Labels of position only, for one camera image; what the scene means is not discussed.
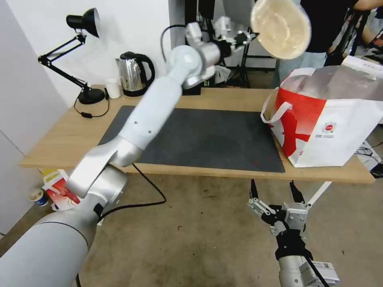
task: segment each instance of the stainless steel kettle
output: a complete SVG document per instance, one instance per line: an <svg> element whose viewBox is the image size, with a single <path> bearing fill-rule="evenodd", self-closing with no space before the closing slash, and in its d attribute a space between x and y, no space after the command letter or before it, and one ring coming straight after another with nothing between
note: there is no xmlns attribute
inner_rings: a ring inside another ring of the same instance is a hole
<svg viewBox="0 0 383 287"><path fill-rule="evenodd" d="M116 59L122 90L127 96L142 96L155 77L153 62L148 56L126 52ZM143 62L149 65L150 79L147 79Z"/></svg>

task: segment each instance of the black desk lamp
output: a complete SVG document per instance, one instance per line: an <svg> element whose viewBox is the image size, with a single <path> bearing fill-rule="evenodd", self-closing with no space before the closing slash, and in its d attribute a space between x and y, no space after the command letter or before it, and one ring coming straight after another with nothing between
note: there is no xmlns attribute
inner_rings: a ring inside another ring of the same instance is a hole
<svg viewBox="0 0 383 287"><path fill-rule="evenodd" d="M66 79L70 80L72 83L75 83L77 86L81 87L81 93L78 97L78 100L80 103L95 104L104 99L105 97L104 91L99 89L89 88L87 82L77 79L65 73L64 71L60 70L59 68L53 66L53 62L57 60L58 58L61 58L62 56L68 54L74 49L85 44L86 35L82 33L83 29L87 30L90 34L92 34L93 36L97 38L100 37L99 14L96 8L92 8L86 11L83 16L68 15L66 20L69 27L75 29L76 32L77 32L77 29L79 29L80 31L78 32L76 37L74 37L72 40L62 44L61 46L48 52L47 54L40 56L38 58L39 63L55 71L57 74L60 74ZM57 53L58 50L60 50L64 46L76 40L78 40L80 44L78 44L77 46L74 46L73 48L70 48L69 50L65 52Z"/></svg>

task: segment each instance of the kettle handle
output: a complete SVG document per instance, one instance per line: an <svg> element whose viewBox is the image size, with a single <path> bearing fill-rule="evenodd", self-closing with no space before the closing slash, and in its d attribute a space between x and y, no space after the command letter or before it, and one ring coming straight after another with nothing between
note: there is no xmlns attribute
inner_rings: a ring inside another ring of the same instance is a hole
<svg viewBox="0 0 383 287"><path fill-rule="evenodd" d="M150 69L150 72L152 75L151 75L149 80L146 80L146 88L148 88L151 85L151 83L154 81L154 77L156 76L155 71L154 71L153 62L148 56L143 55L143 54L135 54L134 56L136 57L136 59L141 60L141 62L146 62L149 65L149 69Z"/></svg>

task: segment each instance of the white wall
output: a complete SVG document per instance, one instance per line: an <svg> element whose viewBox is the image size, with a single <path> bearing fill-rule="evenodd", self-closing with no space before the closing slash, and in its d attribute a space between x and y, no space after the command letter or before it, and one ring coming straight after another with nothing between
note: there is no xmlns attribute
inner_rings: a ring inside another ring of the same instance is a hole
<svg viewBox="0 0 383 287"><path fill-rule="evenodd" d="M0 0L0 233L32 206L41 174L19 162L67 110L5 0Z"/></svg>
<svg viewBox="0 0 383 287"><path fill-rule="evenodd" d="M45 54L75 36L74 30L65 22L67 15L82 15L87 9L96 7L104 37L97 39L89 35L84 46L55 62L63 71L89 84L101 84L107 78L118 77L114 59L126 51L146 54L152 59L157 75L165 72L160 35L169 26L168 0L7 2L37 55ZM164 48L165 51L170 49L170 34L164 38ZM80 88L49 69L47 73L66 104L72 105Z"/></svg>

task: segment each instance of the red and white box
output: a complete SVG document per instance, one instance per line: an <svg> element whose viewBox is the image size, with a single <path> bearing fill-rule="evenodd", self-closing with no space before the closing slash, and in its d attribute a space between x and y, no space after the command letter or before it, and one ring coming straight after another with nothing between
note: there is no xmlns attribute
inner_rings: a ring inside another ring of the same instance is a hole
<svg viewBox="0 0 383 287"><path fill-rule="evenodd" d="M261 118L294 167L343 166L383 118L382 84L363 65L297 69L280 85L271 119L270 97Z"/></svg>
<svg viewBox="0 0 383 287"><path fill-rule="evenodd" d="M80 203L80 198L74 193L65 188L65 183L68 180L67 173L59 169L44 176L43 190L49 195L55 207L53 210L68 210Z"/></svg>

